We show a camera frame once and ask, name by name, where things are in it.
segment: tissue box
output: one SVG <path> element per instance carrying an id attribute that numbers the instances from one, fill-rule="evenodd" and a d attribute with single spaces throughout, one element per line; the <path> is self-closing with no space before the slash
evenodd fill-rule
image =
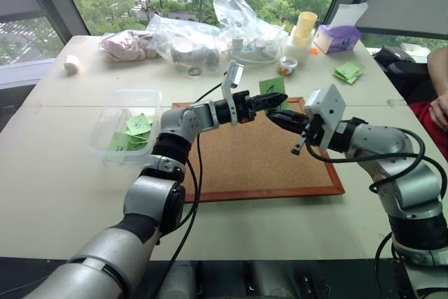
<path id="1" fill-rule="evenodd" d="M 314 43 L 325 53 L 352 50 L 361 33 L 354 26 L 329 27 L 320 25 L 314 36 Z"/>

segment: clear plastic container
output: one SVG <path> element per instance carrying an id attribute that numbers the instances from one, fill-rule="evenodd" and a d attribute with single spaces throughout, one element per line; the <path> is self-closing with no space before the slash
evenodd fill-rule
<path id="1" fill-rule="evenodd" d="M 149 155 L 155 139 L 160 132 L 160 117 L 162 115 L 162 94 L 155 90 L 122 89 L 116 90 L 108 104 L 104 106 L 101 115 L 90 137 L 90 148 L 105 161 L 120 164 L 141 163 Z M 111 140 L 116 132 L 127 130 L 126 122 L 140 114 L 153 117 L 153 125 L 148 143 L 137 151 L 112 151 Z"/>

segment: cork board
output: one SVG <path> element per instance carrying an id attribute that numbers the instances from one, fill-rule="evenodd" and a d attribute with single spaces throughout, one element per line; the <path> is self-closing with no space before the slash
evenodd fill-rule
<path id="1" fill-rule="evenodd" d="M 303 112 L 303 98 L 288 99 L 290 109 Z M 188 105 L 175 103 L 173 107 Z M 201 134 L 204 167 L 201 201 L 261 199 L 345 193 L 332 164 L 321 162 L 304 149 L 291 153 L 298 135 L 271 122 L 263 112 L 254 121 Z M 199 179 L 197 146 L 191 146 L 190 161 Z M 186 201 L 194 199 L 191 174 L 183 185 Z"/>

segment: plastic bag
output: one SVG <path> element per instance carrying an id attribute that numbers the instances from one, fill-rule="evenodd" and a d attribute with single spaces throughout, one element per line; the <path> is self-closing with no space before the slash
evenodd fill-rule
<path id="1" fill-rule="evenodd" d="M 245 0 L 213 0 L 221 23 L 220 50 L 242 64 L 267 64 L 277 61 L 288 33 L 257 17 Z"/>
<path id="2" fill-rule="evenodd" d="M 219 69 L 219 28 L 200 22 L 154 15 L 146 30 L 164 59 L 188 67 L 190 75 Z"/>
<path id="3" fill-rule="evenodd" d="M 118 33 L 106 33 L 99 42 L 99 49 L 108 60 L 138 61 L 157 57 L 153 47 L 153 34 L 147 31 L 127 29 Z"/>

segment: human hand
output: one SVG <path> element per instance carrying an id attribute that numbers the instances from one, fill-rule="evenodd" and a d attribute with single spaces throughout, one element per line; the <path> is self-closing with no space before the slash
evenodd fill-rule
<path id="1" fill-rule="evenodd" d="M 448 92 L 431 102 L 431 120 L 444 131 L 448 130 Z"/>

